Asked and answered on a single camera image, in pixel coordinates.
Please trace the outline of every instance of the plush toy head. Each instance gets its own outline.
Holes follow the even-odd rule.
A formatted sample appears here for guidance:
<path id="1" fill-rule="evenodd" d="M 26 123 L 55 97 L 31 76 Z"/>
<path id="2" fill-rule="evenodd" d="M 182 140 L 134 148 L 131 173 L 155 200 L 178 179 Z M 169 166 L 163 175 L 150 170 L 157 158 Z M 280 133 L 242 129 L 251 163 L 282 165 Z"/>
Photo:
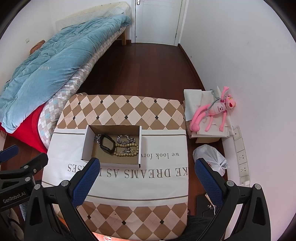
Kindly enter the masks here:
<path id="1" fill-rule="evenodd" d="M 236 106 L 236 102 L 234 101 L 234 99 L 231 97 L 231 95 L 228 95 L 225 99 L 225 104 L 226 104 L 226 108 L 227 109 L 232 109 L 233 107 Z"/>

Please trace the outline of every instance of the padded headboard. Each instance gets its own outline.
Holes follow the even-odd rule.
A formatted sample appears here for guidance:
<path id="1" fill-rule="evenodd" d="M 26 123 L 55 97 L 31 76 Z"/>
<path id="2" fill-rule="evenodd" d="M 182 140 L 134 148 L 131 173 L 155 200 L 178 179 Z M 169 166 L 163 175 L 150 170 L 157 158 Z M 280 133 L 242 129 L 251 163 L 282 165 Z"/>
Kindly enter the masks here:
<path id="1" fill-rule="evenodd" d="M 85 23 L 97 17 L 109 17 L 117 14 L 125 14 L 131 18 L 131 8 L 126 2 L 115 2 L 110 4 L 91 7 L 56 21 L 57 31 L 71 25 Z"/>

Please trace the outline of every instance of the open box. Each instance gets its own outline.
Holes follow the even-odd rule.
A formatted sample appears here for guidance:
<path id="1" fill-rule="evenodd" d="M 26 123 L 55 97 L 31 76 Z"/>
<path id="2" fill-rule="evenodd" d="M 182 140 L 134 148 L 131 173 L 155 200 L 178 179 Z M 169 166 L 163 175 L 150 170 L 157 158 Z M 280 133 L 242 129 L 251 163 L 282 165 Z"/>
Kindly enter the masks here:
<path id="1" fill-rule="evenodd" d="M 99 159 L 101 166 L 109 167 L 130 167 L 140 168 L 141 166 L 141 126 L 130 125 L 87 125 L 85 138 L 82 148 L 81 160 L 89 161 L 92 157 Z M 139 154 L 136 156 L 116 156 L 110 155 L 104 152 L 100 148 L 100 144 L 97 143 L 94 138 L 97 134 L 106 134 L 110 136 L 115 143 L 117 143 L 117 137 L 119 135 L 129 135 L 136 139 L 136 143 L 139 146 Z M 103 139 L 103 145 L 112 149 L 113 144 L 107 138 Z M 116 148 L 117 152 L 123 151 L 124 148 Z"/>

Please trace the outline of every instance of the silver bolt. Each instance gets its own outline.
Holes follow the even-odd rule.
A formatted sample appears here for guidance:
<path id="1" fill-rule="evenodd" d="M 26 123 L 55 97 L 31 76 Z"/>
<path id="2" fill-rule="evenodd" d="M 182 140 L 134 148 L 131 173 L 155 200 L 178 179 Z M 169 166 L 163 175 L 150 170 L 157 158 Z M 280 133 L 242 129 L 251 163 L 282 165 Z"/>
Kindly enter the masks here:
<path id="1" fill-rule="evenodd" d="M 255 184 L 255 188 L 258 189 L 258 190 L 260 190 L 260 189 L 261 189 L 261 186 L 260 186 L 259 184 L 256 183 L 256 184 Z"/>
<path id="2" fill-rule="evenodd" d="M 67 180 L 64 180 L 64 181 L 61 182 L 61 185 L 63 187 L 67 186 L 68 184 L 69 184 L 69 181 L 67 181 Z"/>
<path id="3" fill-rule="evenodd" d="M 233 187 L 234 186 L 234 182 L 233 181 L 227 181 L 226 184 L 230 187 Z"/>
<path id="4" fill-rule="evenodd" d="M 35 187 L 34 187 L 34 189 L 38 190 L 40 187 L 41 187 L 40 184 L 36 184 Z"/>

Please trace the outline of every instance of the blue comforter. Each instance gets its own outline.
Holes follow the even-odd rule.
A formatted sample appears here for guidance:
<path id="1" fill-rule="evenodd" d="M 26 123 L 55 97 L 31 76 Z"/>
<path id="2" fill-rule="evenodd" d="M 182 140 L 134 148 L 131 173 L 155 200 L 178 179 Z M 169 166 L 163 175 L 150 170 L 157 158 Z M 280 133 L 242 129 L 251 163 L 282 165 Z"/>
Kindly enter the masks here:
<path id="1" fill-rule="evenodd" d="M 0 96 L 0 122 L 8 133 L 48 101 L 121 26 L 120 14 L 64 28 L 19 65 Z"/>

